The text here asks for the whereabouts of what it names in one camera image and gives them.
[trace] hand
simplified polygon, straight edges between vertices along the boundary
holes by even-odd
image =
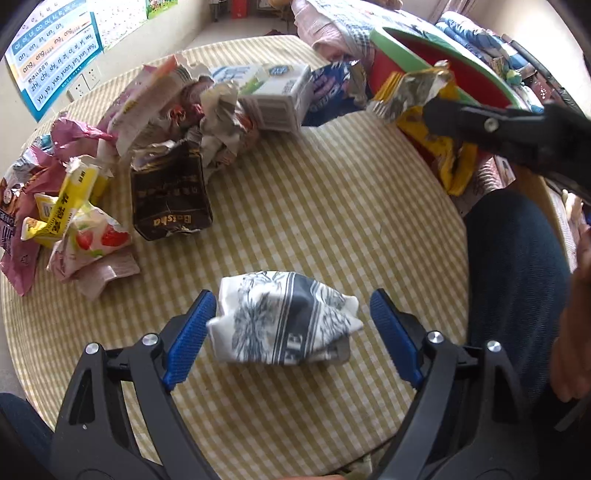
[[[578,267],[550,356],[550,384],[563,402],[591,390],[591,229],[585,225],[580,234]]]

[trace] brown snack package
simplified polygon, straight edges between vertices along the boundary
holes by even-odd
[[[134,226],[146,240],[198,232],[212,224],[201,154],[185,140],[136,152],[131,192]]]

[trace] crumpled snack wrapper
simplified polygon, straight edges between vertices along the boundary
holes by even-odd
[[[302,126],[319,127],[347,113],[365,109],[367,75],[359,60],[338,61],[314,70],[311,81],[314,95]]]
[[[368,109],[387,121],[395,121],[400,130],[426,148],[435,157],[437,174],[445,191],[461,195],[476,168],[478,146],[452,138],[431,135],[423,121],[423,107],[436,96],[459,100],[457,84],[449,62],[440,61],[431,69],[407,73],[395,72],[382,85]]]
[[[203,119],[189,129],[187,140],[199,145],[205,182],[213,173],[232,164],[239,152],[257,142],[259,131],[238,101],[236,82],[217,83],[200,94]]]
[[[84,122],[72,120],[62,114],[51,126],[51,138],[56,156],[68,163],[73,157],[84,157],[85,162],[99,167],[90,202],[95,205],[104,194],[119,159],[115,149],[115,137]]]
[[[57,194],[66,175],[64,165],[52,153],[53,147],[48,146],[46,138],[35,140],[0,181],[0,229],[4,249],[0,269],[20,296],[33,285],[41,248],[34,241],[21,240],[22,225],[25,218],[38,216],[34,195]]]
[[[65,282],[81,268],[130,243],[131,235],[117,220],[85,202],[76,212],[64,238],[53,246],[47,270]]]
[[[21,240],[34,239],[51,248],[61,240],[74,215],[88,201],[99,176],[99,168],[87,165],[79,157],[70,159],[66,177],[46,222],[36,218],[25,218],[22,224]]]
[[[146,240],[198,232],[212,224],[202,158],[186,140],[134,152],[131,192],[134,226]]]
[[[150,120],[156,118],[183,88],[193,83],[190,72],[172,55],[129,93],[109,121],[108,133],[117,137],[120,156],[127,153]]]
[[[111,120],[113,120],[115,115],[118,114],[123,108],[125,102],[129,100],[131,95],[134,95],[135,92],[139,91],[146,84],[152,81],[152,76],[156,70],[158,70],[157,67],[152,65],[144,65],[137,76],[123,89],[123,92],[119,94],[119,96],[103,114],[96,127],[99,130],[106,132],[109,129]]]
[[[207,67],[199,64],[189,67],[191,75],[197,75],[166,107],[152,117],[148,125],[135,139],[133,149],[144,148],[168,140],[182,140],[191,127],[199,126],[204,113],[201,108],[201,93],[213,85]]]
[[[349,336],[363,328],[357,298],[295,272],[225,277],[219,306],[207,323],[219,362],[346,362]]]
[[[131,252],[131,247],[99,258],[96,262],[80,269],[75,275],[76,288],[87,299],[96,300],[107,283],[117,278],[130,277],[139,273],[139,266]]]

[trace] yellow gingham tablecloth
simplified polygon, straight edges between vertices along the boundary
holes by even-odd
[[[186,52],[210,67],[325,64],[292,36],[250,38]],[[71,105],[96,124],[139,69]],[[35,133],[48,132],[51,122]],[[128,169],[101,207],[131,231]],[[394,125],[353,113],[299,135],[266,132],[209,183],[214,224],[201,233],[146,242],[134,231],[141,274],[110,284],[94,303],[60,284],[40,256],[31,292],[3,277],[8,343],[28,399],[55,426],[85,344],[131,345],[187,310],[200,290],[257,270],[298,271],[356,295],[365,327],[342,366],[221,365],[204,347],[173,391],[199,447],[222,479],[265,480],[330,472],[392,437],[413,391],[402,382],[369,316],[378,287],[427,329],[461,342],[467,324],[465,230],[449,198]],[[132,389],[129,414],[144,455],[156,459]]]

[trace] white wall socket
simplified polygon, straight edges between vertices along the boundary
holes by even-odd
[[[100,71],[96,65],[90,64],[89,67],[82,70],[82,76],[86,80],[88,88],[92,90],[100,82]]]
[[[79,75],[68,89],[68,95],[70,96],[70,99],[72,99],[72,102],[78,100],[78,98],[84,97],[88,92],[90,92],[90,89],[82,75]]]

